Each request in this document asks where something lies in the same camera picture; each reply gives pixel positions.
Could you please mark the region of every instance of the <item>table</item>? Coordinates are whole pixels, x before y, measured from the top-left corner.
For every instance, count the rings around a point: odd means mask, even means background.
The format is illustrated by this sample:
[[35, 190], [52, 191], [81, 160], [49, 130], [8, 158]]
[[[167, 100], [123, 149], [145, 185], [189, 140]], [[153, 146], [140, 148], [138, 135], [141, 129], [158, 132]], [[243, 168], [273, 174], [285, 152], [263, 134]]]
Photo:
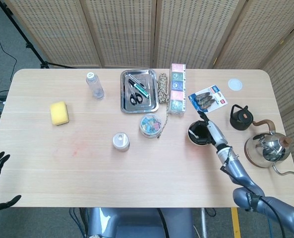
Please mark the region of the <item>table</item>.
[[[212, 145], [195, 146], [186, 132], [199, 115], [187, 100], [186, 113], [169, 115], [160, 139], [139, 131], [143, 114], [120, 111], [120, 74], [124, 69], [23, 69], [13, 79], [0, 120], [0, 151], [11, 158], [0, 177], [0, 202], [21, 194], [17, 207], [231, 207], [238, 187], [219, 170]], [[85, 82], [98, 74], [105, 98], [97, 101]], [[168, 69], [156, 69], [169, 74]], [[243, 89], [232, 91], [228, 80], [238, 78]], [[268, 196], [294, 206], [294, 176], [252, 165], [244, 155], [245, 141], [267, 131], [266, 125], [246, 131], [229, 122], [233, 104], [248, 105], [256, 121], [283, 124], [267, 73], [261, 70], [187, 69], [186, 93], [216, 84], [228, 105], [208, 114], [221, 129], [252, 179]], [[53, 126], [50, 104], [67, 104], [70, 122]], [[156, 112], [164, 121], [166, 106]], [[112, 137], [123, 131], [130, 149], [113, 148]], [[294, 171], [292, 157], [278, 165]]]

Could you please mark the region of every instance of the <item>kettle handle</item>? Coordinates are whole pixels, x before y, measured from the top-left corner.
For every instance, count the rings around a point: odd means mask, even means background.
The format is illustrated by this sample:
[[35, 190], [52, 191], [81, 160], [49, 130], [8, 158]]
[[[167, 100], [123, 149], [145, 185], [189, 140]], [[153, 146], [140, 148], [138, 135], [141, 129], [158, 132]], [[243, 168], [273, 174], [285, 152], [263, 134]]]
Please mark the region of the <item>kettle handle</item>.
[[232, 106], [232, 110], [231, 110], [231, 118], [232, 118], [232, 119], [234, 119], [234, 118], [233, 118], [233, 113], [234, 113], [234, 108], [235, 108], [235, 107], [240, 108], [240, 109], [243, 109], [241, 106], [239, 106], [239, 105], [237, 105], [237, 104], [234, 104], [234, 105]]
[[261, 121], [259, 121], [259, 122], [255, 122], [255, 121], [253, 121], [252, 124], [253, 124], [254, 126], [259, 126], [259, 125], [267, 124], [268, 127], [269, 127], [269, 131], [270, 131], [270, 133], [271, 133], [271, 134], [276, 133], [276, 126], [275, 126], [275, 124], [273, 123], [272, 120], [265, 119], [265, 120], [261, 120]]

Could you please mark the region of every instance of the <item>metal tray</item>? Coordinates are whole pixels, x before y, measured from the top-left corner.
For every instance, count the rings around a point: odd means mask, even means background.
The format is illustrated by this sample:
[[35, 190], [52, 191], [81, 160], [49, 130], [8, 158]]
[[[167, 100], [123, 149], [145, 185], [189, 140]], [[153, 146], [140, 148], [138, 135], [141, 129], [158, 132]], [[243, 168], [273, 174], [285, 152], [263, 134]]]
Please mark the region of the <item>metal tray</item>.
[[[143, 83], [150, 94], [149, 98], [143, 97], [142, 103], [135, 106], [132, 105], [129, 100], [131, 93], [127, 83], [129, 79], [128, 74], [131, 74]], [[155, 71], [152, 69], [132, 69], [122, 72], [120, 75], [120, 101], [120, 108], [124, 113], [155, 112], [159, 108], [158, 85]]]

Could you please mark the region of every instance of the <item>yellow sponge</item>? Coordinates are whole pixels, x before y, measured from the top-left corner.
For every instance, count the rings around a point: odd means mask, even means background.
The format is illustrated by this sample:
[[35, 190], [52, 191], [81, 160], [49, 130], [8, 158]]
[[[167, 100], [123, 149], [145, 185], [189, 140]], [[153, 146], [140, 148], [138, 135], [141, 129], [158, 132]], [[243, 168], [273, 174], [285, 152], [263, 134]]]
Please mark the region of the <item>yellow sponge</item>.
[[65, 102], [51, 104], [50, 112], [53, 125], [68, 123], [68, 114]]

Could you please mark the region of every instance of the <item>black kettle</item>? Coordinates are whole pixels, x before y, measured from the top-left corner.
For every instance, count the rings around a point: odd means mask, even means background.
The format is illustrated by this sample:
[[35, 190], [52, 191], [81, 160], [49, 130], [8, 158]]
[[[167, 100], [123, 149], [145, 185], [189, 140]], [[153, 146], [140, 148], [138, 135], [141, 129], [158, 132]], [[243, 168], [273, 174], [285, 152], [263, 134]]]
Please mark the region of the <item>black kettle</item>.
[[[234, 113], [235, 107], [240, 110]], [[244, 108], [237, 104], [232, 106], [230, 123], [235, 129], [246, 130], [252, 124], [253, 119], [253, 115], [248, 111], [248, 106], [245, 106]]]

